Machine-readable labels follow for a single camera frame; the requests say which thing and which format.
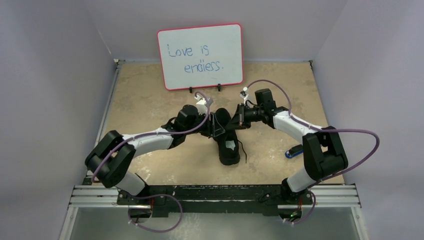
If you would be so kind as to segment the black shoe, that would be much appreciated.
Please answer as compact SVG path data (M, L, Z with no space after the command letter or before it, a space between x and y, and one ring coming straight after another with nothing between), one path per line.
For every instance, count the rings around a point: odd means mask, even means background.
M225 127L232 119L225 108L218 108L215 117L222 127ZM225 130L223 134L213 139L217 142L219 160L223 165L231 166L240 162L239 141L235 130Z

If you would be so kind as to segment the black shoelace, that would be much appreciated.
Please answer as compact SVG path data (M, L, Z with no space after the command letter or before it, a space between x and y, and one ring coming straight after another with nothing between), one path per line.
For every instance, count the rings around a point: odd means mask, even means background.
M248 154L247 154L247 152L246 152L246 150L245 150L245 148L244 148L244 145L243 145L243 143L240 141L240 140L237 140L237 142L239 143L239 145L241 146L241 150L242 150L242 152L244 153L244 160L245 160L245 164L247 164L247 161L248 161Z

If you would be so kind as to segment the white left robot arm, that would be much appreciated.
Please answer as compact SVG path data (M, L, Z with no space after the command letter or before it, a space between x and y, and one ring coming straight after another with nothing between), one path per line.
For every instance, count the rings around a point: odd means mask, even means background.
M124 135L109 131L85 159L85 165L106 188L117 187L129 193L138 205L146 203L149 191L146 182L129 166L135 157L157 150L168 150L182 144L187 135L218 137L231 120L225 108L201 113L194 105L184 105L177 116L150 132Z

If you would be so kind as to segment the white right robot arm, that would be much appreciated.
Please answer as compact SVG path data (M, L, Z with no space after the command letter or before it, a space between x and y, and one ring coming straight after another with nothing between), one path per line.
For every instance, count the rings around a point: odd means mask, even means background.
M348 159L338 133L329 126L302 124L286 107L278 107L268 88L254 93L256 103L250 103L248 88L240 92L243 103L226 130L244 130L253 122L263 122L272 129L288 134L302 146L303 168L281 182L280 196L288 204L300 198L301 192L325 177L336 174L348 166Z

